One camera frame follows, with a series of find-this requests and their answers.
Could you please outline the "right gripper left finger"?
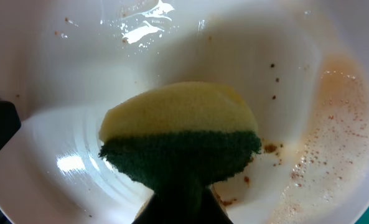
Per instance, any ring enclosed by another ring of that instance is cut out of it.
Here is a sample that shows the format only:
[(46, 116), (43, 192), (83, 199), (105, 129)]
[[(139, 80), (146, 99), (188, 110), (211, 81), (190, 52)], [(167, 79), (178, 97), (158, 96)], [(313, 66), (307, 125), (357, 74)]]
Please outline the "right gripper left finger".
[(132, 224), (163, 224), (165, 223), (164, 207), (156, 194), (141, 207)]

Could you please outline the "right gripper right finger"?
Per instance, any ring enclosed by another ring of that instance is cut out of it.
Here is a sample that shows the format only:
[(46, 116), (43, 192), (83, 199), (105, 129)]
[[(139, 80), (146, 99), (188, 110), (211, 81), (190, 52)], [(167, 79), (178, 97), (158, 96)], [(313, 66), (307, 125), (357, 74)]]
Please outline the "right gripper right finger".
[(210, 189), (202, 194), (202, 224), (233, 224)]

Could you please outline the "yellow green sponge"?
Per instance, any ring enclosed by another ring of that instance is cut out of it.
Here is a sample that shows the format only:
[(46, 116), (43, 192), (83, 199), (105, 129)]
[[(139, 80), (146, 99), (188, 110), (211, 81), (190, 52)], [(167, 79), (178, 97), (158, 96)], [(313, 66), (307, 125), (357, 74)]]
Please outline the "yellow green sponge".
[(228, 86), (182, 82), (108, 110), (100, 157), (153, 190), (171, 222), (199, 215), (202, 193), (242, 172), (259, 154), (252, 111)]

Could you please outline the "white front plate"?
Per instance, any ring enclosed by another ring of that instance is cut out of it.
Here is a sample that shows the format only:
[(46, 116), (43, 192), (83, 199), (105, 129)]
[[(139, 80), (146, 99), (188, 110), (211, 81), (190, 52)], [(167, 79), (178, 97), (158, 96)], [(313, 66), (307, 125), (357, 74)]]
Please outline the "white front plate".
[(369, 206), (369, 1), (0, 1), (13, 223), (130, 223), (151, 196), (98, 157), (105, 113), (182, 81), (232, 86), (275, 143), (215, 185), (234, 223), (354, 223)]

